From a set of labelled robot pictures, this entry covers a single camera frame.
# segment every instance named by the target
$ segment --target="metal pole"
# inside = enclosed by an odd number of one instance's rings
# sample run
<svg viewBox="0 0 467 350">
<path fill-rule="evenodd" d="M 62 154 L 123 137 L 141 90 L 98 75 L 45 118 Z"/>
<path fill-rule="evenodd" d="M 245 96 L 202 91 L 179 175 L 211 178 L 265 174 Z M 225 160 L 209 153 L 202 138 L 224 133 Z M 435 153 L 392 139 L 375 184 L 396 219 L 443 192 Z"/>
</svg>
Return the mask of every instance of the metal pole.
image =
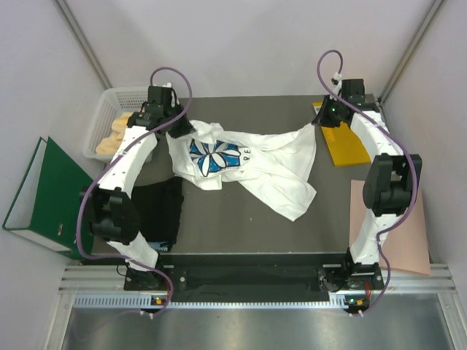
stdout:
<svg viewBox="0 0 467 350">
<path fill-rule="evenodd" d="M 439 13 L 441 6 L 445 2 L 446 2 L 445 0 L 433 0 L 433 2 L 431 3 L 430 7 L 428 8 L 428 11 L 423 17 L 421 24 L 418 26 L 418 29 L 415 32 L 415 35 L 412 37 L 412 40 L 410 41 L 409 45 L 404 51 L 402 58 L 400 59 L 398 65 L 394 69 L 394 72 L 391 74 L 389 81 L 387 82 L 385 88 L 383 89 L 381 97 L 378 98 L 378 101 L 381 103 L 381 105 L 384 106 L 395 84 L 397 83 L 397 81 L 399 81 L 402 75 L 402 72 L 407 67 L 407 64 L 410 62 L 410 59 L 415 53 L 415 50 L 418 48 L 422 39 L 425 37 L 428 28 L 430 28 L 435 16 Z"/>
<path fill-rule="evenodd" d="M 112 84 L 109 81 L 109 78 L 102 69 L 102 65 L 96 57 L 93 49 L 89 45 L 86 36 L 81 30 L 80 24 L 77 22 L 76 18 L 73 15 L 73 12 L 69 8 L 66 0 L 52 0 L 53 3 L 57 6 L 58 11 L 64 18 L 66 24 L 70 28 L 74 38 L 77 40 L 78 45 L 81 47 L 85 57 L 88 59 L 88 62 L 93 67 L 94 72 L 96 73 L 99 81 L 101 82 L 104 89 L 110 89 Z"/>
</svg>

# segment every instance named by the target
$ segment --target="black cloth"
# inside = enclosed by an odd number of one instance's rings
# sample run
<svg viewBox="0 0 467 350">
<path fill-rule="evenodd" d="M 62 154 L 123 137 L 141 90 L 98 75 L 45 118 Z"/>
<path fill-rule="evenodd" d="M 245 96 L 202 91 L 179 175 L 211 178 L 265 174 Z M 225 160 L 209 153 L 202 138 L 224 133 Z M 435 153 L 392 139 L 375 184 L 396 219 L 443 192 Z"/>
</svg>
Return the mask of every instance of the black cloth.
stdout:
<svg viewBox="0 0 467 350">
<path fill-rule="evenodd" d="M 140 232 L 148 242 L 166 242 L 168 250 L 177 242 L 182 213 L 182 178 L 133 188 L 131 201 L 139 212 Z"/>
</svg>

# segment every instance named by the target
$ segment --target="green folder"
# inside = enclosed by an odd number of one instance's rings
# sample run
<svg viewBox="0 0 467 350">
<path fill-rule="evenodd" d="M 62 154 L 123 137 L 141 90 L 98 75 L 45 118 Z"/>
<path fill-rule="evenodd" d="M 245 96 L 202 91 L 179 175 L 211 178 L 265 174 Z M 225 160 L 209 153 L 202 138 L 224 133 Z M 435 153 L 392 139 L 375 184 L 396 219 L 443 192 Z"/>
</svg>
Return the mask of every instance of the green folder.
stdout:
<svg viewBox="0 0 467 350">
<path fill-rule="evenodd" d="M 76 222 L 80 192 L 92 179 L 51 139 L 40 139 L 3 228 L 72 259 L 80 259 Z M 86 252 L 93 236 L 82 229 Z"/>
</svg>

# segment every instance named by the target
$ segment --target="white laundry basket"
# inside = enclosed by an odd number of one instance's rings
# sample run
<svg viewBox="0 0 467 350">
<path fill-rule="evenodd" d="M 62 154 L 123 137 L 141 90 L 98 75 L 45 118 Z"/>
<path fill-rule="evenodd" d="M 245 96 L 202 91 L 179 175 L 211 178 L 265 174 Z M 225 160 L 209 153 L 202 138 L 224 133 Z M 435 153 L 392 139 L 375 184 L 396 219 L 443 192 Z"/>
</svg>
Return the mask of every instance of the white laundry basket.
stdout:
<svg viewBox="0 0 467 350">
<path fill-rule="evenodd" d="M 85 138 L 82 153 L 86 158 L 93 158 L 105 163 L 110 163 L 113 155 L 98 155 L 96 147 L 104 137 L 112 133 L 112 123 L 123 112 L 135 112 L 141 109 L 143 102 L 147 100 L 147 86 L 145 87 L 115 87 L 105 90 L 93 119 L 91 120 L 88 134 Z"/>
</svg>

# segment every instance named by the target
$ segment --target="white wall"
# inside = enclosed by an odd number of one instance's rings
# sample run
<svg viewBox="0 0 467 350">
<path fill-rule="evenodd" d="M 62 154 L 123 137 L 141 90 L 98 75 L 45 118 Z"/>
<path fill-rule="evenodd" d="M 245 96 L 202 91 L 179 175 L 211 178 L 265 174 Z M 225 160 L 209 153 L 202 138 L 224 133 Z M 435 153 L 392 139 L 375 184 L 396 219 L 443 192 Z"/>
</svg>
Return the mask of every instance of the white wall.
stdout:
<svg viewBox="0 0 467 350">
<path fill-rule="evenodd" d="M 40 136 L 89 174 L 82 135 L 101 86 L 50 0 L 3 1 L 0 11 L 0 220 Z M 0 347 L 39 349 L 67 259 L 0 232 Z"/>
<path fill-rule="evenodd" d="M 466 1 L 446 1 L 385 111 L 395 135 L 422 155 L 431 250 L 449 263 L 467 308 L 466 13 Z"/>
<path fill-rule="evenodd" d="M 146 85 L 159 66 L 187 74 L 195 96 L 322 94 L 330 48 L 348 77 L 379 95 L 426 0 L 69 0 L 114 86 Z M 331 76 L 337 60 L 325 64 Z M 161 75 L 159 82 L 172 80 Z M 175 85 L 183 96 L 182 83 Z"/>
</svg>

